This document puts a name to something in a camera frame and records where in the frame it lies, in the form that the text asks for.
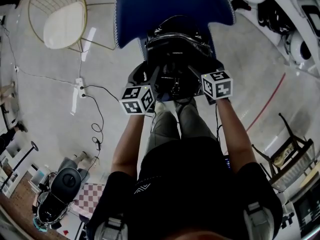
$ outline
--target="checkered box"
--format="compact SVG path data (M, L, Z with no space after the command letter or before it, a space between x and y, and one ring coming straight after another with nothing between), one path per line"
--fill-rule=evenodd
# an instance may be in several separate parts
M105 185L103 184L84 184L83 188L78 193L77 200L71 205L72 209L90 219L98 205L104 189Z
M217 71L201 76L203 92L214 100L227 98L233 95L233 83L230 73Z
M155 98L150 85L130 86L123 89L119 102L127 115L144 115Z

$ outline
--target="shirt logo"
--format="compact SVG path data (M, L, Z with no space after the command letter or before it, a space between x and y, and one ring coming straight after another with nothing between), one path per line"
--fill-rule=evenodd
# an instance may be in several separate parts
M145 191L145 190L150 186L150 184L151 184L151 183L149 183L149 184L147 184L147 185L143 185L143 186L138 187L138 189L137 189L134 193L136 194L136 193Z

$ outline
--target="black t-shirt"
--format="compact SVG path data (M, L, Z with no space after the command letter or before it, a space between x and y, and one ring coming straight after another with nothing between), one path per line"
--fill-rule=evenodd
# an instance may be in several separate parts
M271 210L277 233L281 203L257 163L234 174L212 138L174 140L144 157L138 181L124 172L109 176L87 234L93 240L102 222L124 214L129 240L161 240L183 229L243 240L244 210L255 202Z

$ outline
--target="fiducial marker cube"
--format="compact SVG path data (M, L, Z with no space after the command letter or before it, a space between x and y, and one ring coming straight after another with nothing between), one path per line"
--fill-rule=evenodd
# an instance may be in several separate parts
M119 102L127 115L145 115L155 98L150 85L130 86L122 90Z
M214 100L231 97L233 83L227 70L201 75L203 92Z

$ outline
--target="wooden chair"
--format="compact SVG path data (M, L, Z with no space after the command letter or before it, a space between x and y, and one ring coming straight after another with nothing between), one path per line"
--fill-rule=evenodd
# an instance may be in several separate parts
M294 135L281 113L279 113L279 116L289 132L289 138L284 144L271 157L259 151L254 145L252 147L269 164L271 176L262 168L270 177L269 183L271 186L283 192L305 173L307 168L311 167L315 159L315 151L311 139L306 141Z

